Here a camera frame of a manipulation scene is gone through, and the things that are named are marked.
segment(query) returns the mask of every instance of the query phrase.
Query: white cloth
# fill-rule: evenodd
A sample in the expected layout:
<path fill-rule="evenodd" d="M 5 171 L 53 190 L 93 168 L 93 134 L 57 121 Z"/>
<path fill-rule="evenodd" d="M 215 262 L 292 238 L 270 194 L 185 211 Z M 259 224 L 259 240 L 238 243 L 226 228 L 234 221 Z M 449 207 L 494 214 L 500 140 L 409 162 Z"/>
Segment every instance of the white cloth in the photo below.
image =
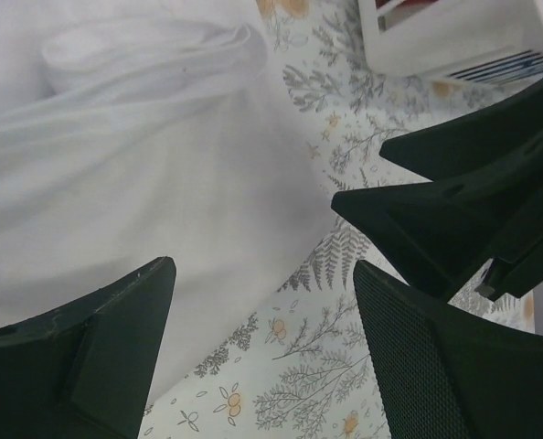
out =
<path fill-rule="evenodd" d="M 0 326 L 172 256 L 150 401 L 333 218 L 255 2 L 151 3 L 0 0 Z"/>

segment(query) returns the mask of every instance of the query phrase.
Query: floral tablecloth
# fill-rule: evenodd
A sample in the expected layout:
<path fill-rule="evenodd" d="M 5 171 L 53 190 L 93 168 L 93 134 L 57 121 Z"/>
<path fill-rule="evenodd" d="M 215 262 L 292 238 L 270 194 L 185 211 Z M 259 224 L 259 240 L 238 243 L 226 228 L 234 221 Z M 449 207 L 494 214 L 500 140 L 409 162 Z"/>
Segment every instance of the floral tablecloth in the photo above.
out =
<path fill-rule="evenodd" d="M 356 0 L 257 1 L 284 66 L 282 92 L 290 93 L 310 133 L 302 148 L 327 202 L 337 190 L 418 181 L 378 156 L 385 139 L 506 96 L 370 71 Z M 140 437 L 389 437 L 353 292 L 352 269 L 362 258 L 395 273 L 366 238 L 337 220 L 271 300 L 147 408 Z M 531 294 L 491 304 L 469 290 L 452 303 L 533 331 Z"/>

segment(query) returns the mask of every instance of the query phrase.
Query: white plastic basket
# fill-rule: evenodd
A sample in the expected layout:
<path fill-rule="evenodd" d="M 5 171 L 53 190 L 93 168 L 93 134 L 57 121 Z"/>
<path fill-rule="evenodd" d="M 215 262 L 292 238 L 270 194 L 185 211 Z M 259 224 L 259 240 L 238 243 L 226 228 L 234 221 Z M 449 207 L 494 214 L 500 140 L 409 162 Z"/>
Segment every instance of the white plastic basket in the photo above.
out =
<path fill-rule="evenodd" d="M 543 0 L 358 0 L 367 64 L 505 85 L 543 75 Z"/>

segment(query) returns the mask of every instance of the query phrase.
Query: black plastic part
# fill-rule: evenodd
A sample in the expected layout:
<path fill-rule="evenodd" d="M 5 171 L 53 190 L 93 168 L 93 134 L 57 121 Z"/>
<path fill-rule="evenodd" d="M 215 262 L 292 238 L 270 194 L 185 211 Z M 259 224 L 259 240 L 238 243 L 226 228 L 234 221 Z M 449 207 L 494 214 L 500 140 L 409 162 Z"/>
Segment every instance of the black plastic part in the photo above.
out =
<path fill-rule="evenodd" d="M 408 284 L 448 301 L 488 260 L 491 300 L 543 281 L 543 130 L 475 171 L 413 185 L 339 192 L 333 209 Z"/>
<path fill-rule="evenodd" d="M 543 80 L 477 112 L 389 139 L 379 155 L 430 180 L 458 177 L 509 154 L 543 129 Z"/>
<path fill-rule="evenodd" d="M 137 439 L 176 268 L 157 259 L 0 329 L 0 439 Z"/>
<path fill-rule="evenodd" d="M 353 280 L 393 439 L 543 438 L 543 337 L 432 299 L 365 261 Z"/>

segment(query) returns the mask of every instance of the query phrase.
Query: table surface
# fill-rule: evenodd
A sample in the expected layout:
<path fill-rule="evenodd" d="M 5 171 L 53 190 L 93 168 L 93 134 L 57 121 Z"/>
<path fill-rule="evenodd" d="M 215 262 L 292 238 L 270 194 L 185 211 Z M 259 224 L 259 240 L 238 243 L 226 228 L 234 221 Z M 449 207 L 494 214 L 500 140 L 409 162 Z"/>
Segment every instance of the table surface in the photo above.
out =
<path fill-rule="evenodd" d="M 329 196 L 419 181 L 378 156 L 385 139 L 506 96 L 370 71 L 355 0 L 310 0 L 305 15 L 308 0 L 258 2 L 286 89 L 310 133 L 302 148 Z M 277 294 L 147 408 L 140 437 L 389 437 L 353 292 L 352 269 L 362 258 L 395 273 L 365 237 L 337 221 Z M 491 304 L 471 289 L 452 304 L 533 332 L 531 294 Z"/>

